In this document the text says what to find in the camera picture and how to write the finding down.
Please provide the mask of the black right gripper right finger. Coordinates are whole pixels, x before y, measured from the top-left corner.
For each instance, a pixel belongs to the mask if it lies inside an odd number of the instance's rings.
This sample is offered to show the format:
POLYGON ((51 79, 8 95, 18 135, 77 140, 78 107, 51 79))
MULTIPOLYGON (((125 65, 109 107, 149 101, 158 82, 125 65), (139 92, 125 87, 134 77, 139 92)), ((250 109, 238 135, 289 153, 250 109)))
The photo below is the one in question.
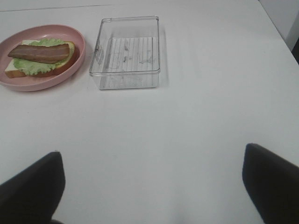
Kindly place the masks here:
POLYGON ((245 189, 266 224, 299 222, 299 168, 255 143, 246 145, 245 189))

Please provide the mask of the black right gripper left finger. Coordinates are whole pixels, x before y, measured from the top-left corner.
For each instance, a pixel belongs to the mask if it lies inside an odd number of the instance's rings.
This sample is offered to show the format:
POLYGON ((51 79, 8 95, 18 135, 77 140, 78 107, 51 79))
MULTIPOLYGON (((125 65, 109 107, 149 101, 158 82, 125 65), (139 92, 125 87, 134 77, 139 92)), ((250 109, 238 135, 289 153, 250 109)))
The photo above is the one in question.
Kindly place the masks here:
POLYGON ((53 219, 65 189, 60 152, 50 152, 0 186, 2 224, 58 224, 53 219))

